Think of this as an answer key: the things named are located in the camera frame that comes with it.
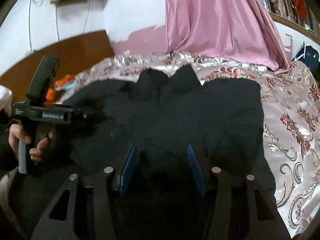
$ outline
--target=black fabric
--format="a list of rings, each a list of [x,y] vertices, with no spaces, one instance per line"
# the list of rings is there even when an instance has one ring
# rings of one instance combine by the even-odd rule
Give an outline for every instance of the black fabric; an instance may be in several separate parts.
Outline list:
[[[275,180],[262,147],[260,86],[254,81],[215,79],[201,86],[190,65],[171,78],[148,69],[136,84],[96,81],[65,104],[102,109],[106,118],[83,129],[57,127],[70,143],[71,168],[15,179],[9,204],[29,235],[63,177],[79,167],[90,174],[113,166],[129,143],[139,152],[136,172],[128,192],[114,198],[125,239],[170,239],[174,229],[175,236],[200,239],[210,203],[196,190],[189,144],[230,174],[253,174],[273,198]],[[66,156],[68,149],[59,153]]]
[[[18,161],[9,145],[8,134],[0,134],[0,170],[12,171],[17,165]]]
[[[25,240],[24,237],[15,229],[14,225],[7,218],[2,207],[0,206],[0,235],[5,240]]]
[[[10,117],[8,117],[7,113],[4,109],[0,111],[0,124],[6,125],[10,121]]]

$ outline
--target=white wall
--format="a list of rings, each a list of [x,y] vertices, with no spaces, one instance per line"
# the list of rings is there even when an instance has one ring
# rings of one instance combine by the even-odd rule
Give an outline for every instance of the white wall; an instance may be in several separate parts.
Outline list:
[[[299,52],[299,50],[302,48],[303,42],[305,42],[306,46],[311,45],[312,47],[314,47],[320,54],[320,46],[316,44],[312,39],[304,36],[300,32],[297,32],[296,30],[291,29],[281,23],[275,22],[275,25],[276,25],[276,28],[278,29],[278,32],[280,34],[280,37],[284,46],[290,46],[290,38],[285,34],[287,33],[292,36],[292,51],[291,51],[292,58],[295,57]]]
[[[0,75],[30,51],[29,2],[18,0],[0,27]],[[131,32],[165,24],[165,0],[91,0],[89,14],[88,8],[89,0],[58,6],[56,14],[55,5],[49,0],[44,0],[41,6],[31,2],[31,49],[41,49],[57,42],[57,26],[60,40],[106,30],[112,41],[120,41],[126,40]],[[320,46],[311,39],[282,24],[275,24],[284,46],[290,45],[285,33],[293,36],[292,56],[301,49],[303,41],[320,52]]]
[[[44,0],[43,4],[30,0],[18,0],[0,27],[0,75],[25,57],[30,49],[38,50],[58,41],[83,33],[104,30],[102,0],[89,0],[81,3],[56,7]]]

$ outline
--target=blue gripper pad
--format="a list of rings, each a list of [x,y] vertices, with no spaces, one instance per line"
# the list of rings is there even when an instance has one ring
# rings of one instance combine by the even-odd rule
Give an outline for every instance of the blue gripper pad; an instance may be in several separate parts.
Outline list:
[[[201,195],[204,196],[207,191],[204,184],[204,175],[191,145],[189,145],[188,147],[188,160],[193,173],[193,177],[196,181],[197,189],[201,193]]]
[[[119,189],[120,196],[122,196],[122,194],[126,192],[126,190],[128,189],[128,185],[130,183],[132,174],[134,172],[134,169],[137,163],[137,156],[138,156],[137,147],[136,145],[133,145],[131,152],[129,154],[129,157],[127,159],[127,162],[121,174],[121,186]]]

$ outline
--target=bed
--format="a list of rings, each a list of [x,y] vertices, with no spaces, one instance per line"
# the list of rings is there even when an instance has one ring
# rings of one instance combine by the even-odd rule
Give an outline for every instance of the bed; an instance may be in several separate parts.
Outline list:
[[[265,115],[265,158],[276,179],[278,211],[293,237],[307,228],[320,204],[320,188],[317,187],[320,179],[320,92],[316,81],[302,62],[287,62],[273,21],[258,0],[246,0],[250,5],[246,8],[246,13],[251,14],[248,18],[253,15],[256,19],[257,25],[250,23],[254,31],[229,29],[231,31],[224,37],[230,34],[230,42],[218,50],[216,44],[224,43],[225,39],[214,36],[215,31],[222,30],[222,23],[229,19],[219,17],[223,14],[220,8],[215,8],[215,15],[210,16],[211,9],[202,7],[208,0],[191,10],[196,1],[150,0],[147,4],[146,0],[108,0],[106,29],[118,55],[105,58],[77,74],[75,87],[64,94],[60,102],[96,80],[136,82],[140,73],[148,68],[172,76],[187,63],[192,65],[202,84],[215,78],[256,81],[261,86]],[[227,3],[227,6],[231,8],[235,3]],[[237,23],[248,21],[241,14],[233,15],[235,19]],[[220,24],[213,28],[205,24],[213,21]],[[200,24],[194,28],[193,23]],[[240,31],[246,35],[232,39]]]
[[[172,76],[187,63],[192,65],[201,84],[215,78],[245,78],[261,85],[265,115],[263,145],[276,179],[276,204],[291,236],[303,232],[319,208],[320,92],[302,62],[291,62],[288,73],[274,74],[264,65],[224,57],[186,52],[124,54],[106,58],[76,75],[76,87],[60,101],[96,80],[136,82],[140,73],[148,68]]]

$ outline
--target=orange object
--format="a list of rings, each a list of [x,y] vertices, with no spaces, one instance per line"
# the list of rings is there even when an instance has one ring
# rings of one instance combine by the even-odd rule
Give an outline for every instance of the orange object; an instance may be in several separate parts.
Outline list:
[[[45,98],[47,99],[45,104],[53,104],[54,103],[54,89],[53,88],[49,88],[47,96]]]
[[[73,81],[75,79],[75,75],[65,75],[64,78],[59,79],[56,81],[56,87],[61,87],[65,83],[68,83],[70,81]]]
[[[304,19],[308,16],[307,8],[304,3],[304,0],[291,0],[294,6],[294,9],[300,19]]]

